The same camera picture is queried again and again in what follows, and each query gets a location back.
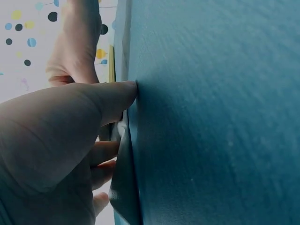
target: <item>skin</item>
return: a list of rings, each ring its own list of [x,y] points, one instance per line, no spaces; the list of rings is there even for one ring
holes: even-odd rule
[[[94,224],[108,204],[92,190],[111,179],[119,144],[95,139],[137,85],[98,83],[100,27],[98,1],[68,1],[46,68],[53,87],[0,105],[0,224]]]

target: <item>teal fabric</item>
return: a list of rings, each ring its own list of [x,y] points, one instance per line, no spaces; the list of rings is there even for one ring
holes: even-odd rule
[[[300,1],[133,0],[145,225],[300,224]]]

